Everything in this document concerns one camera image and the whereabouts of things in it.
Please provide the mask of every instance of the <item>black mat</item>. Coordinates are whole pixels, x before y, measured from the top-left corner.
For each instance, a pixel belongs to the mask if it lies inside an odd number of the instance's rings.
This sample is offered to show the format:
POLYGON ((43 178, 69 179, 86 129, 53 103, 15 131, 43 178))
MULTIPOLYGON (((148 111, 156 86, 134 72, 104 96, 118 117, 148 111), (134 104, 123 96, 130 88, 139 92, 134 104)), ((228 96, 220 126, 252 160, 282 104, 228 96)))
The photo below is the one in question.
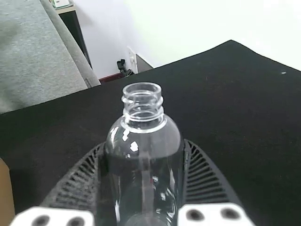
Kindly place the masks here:
POLYGON ((152 81, 183 136, 223 172, 258 226, 300 225, 301 72, 228 41, 184 60, 0 116, 16 211, 39 205, 122 113, 122 88, 152 81))

